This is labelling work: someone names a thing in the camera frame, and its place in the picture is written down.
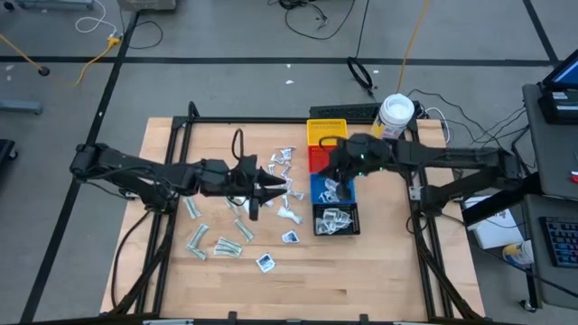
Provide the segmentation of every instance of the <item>wooden tabletop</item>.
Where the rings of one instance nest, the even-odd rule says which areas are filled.
[[[140,156],[162,162],[166,152],[171,118],[149,119]],[[245,134],[245,154],[257,154],[257,165],[266,166],[278,148],[296,146],[289,177],[293,188],[306,192],[303,201],[290,198],[292,210],[303,217],[296,225],[279,218],[281,199],[272,208],[259,210],[259,220],[242,220],[255,234],[246,243],[233,221],[234,214],[223,198],[193,197],[202,216],[191,219],[180,203],[172,243],[169,272],[163,296],[162,317],[225,319],[237,311],[240,319],[254,320],[358,320],[361,313],[371,320],[426,320],[415,241],[405,228],[410,211],[405,181],[397,173],[376,172],[355,179],[361,235],[315,237],[312,232],[312,204],[309,197],[306,125],[196,124],[187,162],[201,158],[224,159],[229,168],[236,163],[231,140],[237,128]],[[348,125],[350,135],[368,132],[367,125]],[[419,121],[423,144],[445,146],[439,121]],[[278,174],[281,166],[276,166]],[[449,169],[428,169],[428,181],[443,185],[453,180]],[[461,218],[460,208],[450,203],[444,213]],[[144,214],[140,202],[129,202],[119,239]],[[119,259],[117,298],[134,283],[143,266],[152,218],[146,220],[128,240]],[[210,230],[200,241],[206,261],[197,259],[185,247],[200,224]],[[471,261],[468,239],[462,225],[446,218],[436,220],[445,270],[463,298],[484,314],[480,289]],[[284,244],[281,235],[295,230],[296,245]],[[214,256],[220,237],[237,241],[244,250],[239,259]],[[269,253],[276,267],[262,274],[256,260]],[[432,288],[438,285],[431,276]],[[156,275],[150,282],[147,308],[152,306]],[[438,294],[438,315],[443,314]],[[110,279],[102,311],[111,309]]]

